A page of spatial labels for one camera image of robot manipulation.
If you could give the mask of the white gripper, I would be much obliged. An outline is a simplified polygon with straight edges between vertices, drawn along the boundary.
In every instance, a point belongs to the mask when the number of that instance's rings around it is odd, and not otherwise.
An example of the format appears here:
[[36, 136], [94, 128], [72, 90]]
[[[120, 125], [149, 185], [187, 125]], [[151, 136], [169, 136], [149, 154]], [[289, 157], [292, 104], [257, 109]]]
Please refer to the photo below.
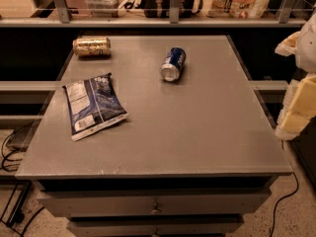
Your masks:
[[[295, 54], [296, 66], [308, 73], [316, 73], [316, 14], [275, 49], [282, 56]], [[316, 117], [316, 75], [307, 75], [301, 81], [292, 79], [287, 86], [283, 108], [276, 122], [276, 137], [292, 140]]]

